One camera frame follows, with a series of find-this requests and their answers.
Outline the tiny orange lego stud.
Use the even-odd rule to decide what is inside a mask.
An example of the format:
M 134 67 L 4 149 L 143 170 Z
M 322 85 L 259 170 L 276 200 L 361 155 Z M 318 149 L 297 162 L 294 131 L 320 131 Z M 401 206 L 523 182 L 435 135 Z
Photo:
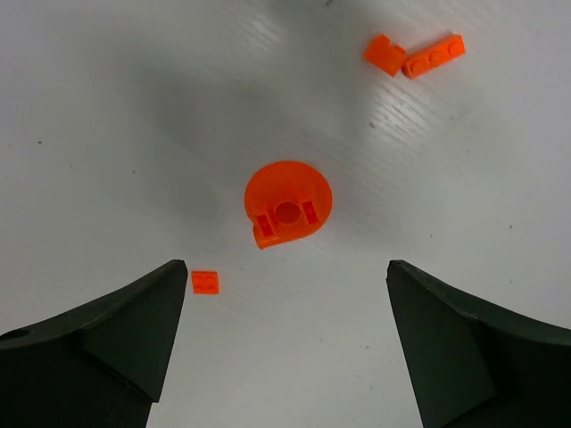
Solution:
M 194 294 L 218 295 L 219 275 L 215 271 L 192 271 L 191 284 Z

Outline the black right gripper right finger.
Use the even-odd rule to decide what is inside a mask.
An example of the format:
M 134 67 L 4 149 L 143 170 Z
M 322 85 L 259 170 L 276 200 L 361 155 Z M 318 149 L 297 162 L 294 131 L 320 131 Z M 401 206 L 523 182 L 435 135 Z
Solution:
M 568 427 L 570 332 L 404 260 L 387 291 L 425 427 Z

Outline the orange round lego piece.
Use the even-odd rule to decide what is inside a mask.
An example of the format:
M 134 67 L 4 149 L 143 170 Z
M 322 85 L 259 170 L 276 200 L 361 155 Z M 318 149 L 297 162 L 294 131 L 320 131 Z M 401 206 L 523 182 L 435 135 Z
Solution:
M 244 191 L 244 208 L 260 249 L 317 232 L 333 209 L 333 192 L 312 166 L 282 160 L 259 169 Z

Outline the small orange lego pair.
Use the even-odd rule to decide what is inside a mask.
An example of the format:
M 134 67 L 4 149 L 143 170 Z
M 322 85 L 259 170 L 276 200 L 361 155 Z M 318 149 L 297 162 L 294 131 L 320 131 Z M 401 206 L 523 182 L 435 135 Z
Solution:
M 406 51 L 400 45 L 393 44 L 385 34 L 380 34 L 372 37 L 362 58 L 389 76 L 395 77 L 405 62 Z

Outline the orange 1x3 lego plate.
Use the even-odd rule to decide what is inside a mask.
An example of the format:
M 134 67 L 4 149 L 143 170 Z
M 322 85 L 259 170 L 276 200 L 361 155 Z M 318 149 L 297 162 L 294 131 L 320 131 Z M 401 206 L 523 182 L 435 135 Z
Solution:
M 401 70 L 407 78 L 418 78 L 459 58 L 465 52 L 462 35 L 452 34 L 409 55 Z

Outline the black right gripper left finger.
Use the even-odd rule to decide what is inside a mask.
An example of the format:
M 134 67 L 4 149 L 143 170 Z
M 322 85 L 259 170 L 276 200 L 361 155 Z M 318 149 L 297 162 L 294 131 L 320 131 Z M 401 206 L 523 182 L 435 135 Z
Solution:
M 3 427 L 144 427 L 186 293 L 172 260 L 135 282 L 1 336 Z

